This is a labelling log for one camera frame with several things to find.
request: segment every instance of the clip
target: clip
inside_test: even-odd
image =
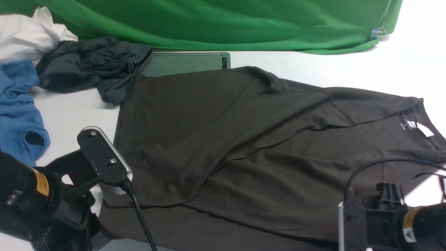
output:
[[[377,39],[378,36],[385,36],[385,35],[387,35],[387,32],[384,26],[381,26],[379,28],[373,28],[372,31],[370,32],[370,39],[374,40]]]

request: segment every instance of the black t-shirt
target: black t-shirt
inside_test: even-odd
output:
[[[394,157],[446,162],[446,141],[422,102],[354,88],[319,88],[256,67],[140,75],[121,108],[115,143],[133,166],[141,205],[159,207],[145,214],[157,217],[148,222],[160,246],[262,250],[265,243],[255,239],[267,240],[262,237],[267,234],[280,250],[312,250],[314,241],[330,249],[326,243],[338,238],[336,207],[354,170]],[[434,136],[411,127],[412,122]],[[432,169],[385,163],[361,173],[354,187],[358,196],[370,194],[377,183],[399,183],[425,171]],[[408,184],[407,192],[418,183]],[[124,233],[123,222],[111,217],[130,212],[114,209],[129,207],[129,198],[109,197],[101,222],[118,236],[139,238],[137,226]],[[177,216],[171,222],[163,216],[167,212],[199,215],[197,226],[208,229],[198,231]],[[163,221],[170,223],[161,227]],[[216,234],[222,226],[233,232]],[[207,241],[190,241],[187,230]],[[180,241],[172,244],[170,238]],[[229,244],[216,247],[220,238]]]

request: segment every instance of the table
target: table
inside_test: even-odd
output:
[[[444,99],[446,90],[443,31],[446,2],[406,0],[393,34],[380,38],[374,49],[356,54],[312,55],[294,51],[233,51],[232,68],[257,66],[280,78],[320,87],[353,87],[400,96],[424,97],[425,109],[438,131],[446,135]],[[113,140],[119,107],[101,101],[97,90],[56,94],[32,90],[51,145],[37,164],[44,166],[57,157],[79,149],[76,136],[86,126],[99,126]],[[97,200],[99,188],[92,189]],[[439,203],[438,180],[429,178],[406,202],[411,206]],[[97,203],[93,211],[99,213]],[[31,251],[28,242],[0,234],[3,251]],[[149,249],[146,243],[112,241],[103,251]]]

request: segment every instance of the green cloth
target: green cloth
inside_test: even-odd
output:
[[[80,39],[114,36],[180,50],[364,51],[395,29],[402,0],[0,0],[0,13],[48,7]]]

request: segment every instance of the white tag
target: white tag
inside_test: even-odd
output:
[[[416,128],[416,127],[417,127],[417,125],[416,125],[415,122],[413,122],[413,121],[409,121],[409,120],[407,120],[407,124],[408,124],[410,127],[412,127],[412,128]]]
[[[429,130],[429,128],[425,127],[424,125],[418,122],[417,122],[417,127],[418,129],[420,129],[421,132],[424,133],[424,135],[426,135],[426,137],[431,137],[434,135],[434,133],[431,130]]]
[[[415,235],[413,233],[413,228],[403,228],[403,234],[404,234],[404,239],[406,239],[407,242],[409,243],[413,243],[413,242],[417,242],[417,239],[415,239]]]

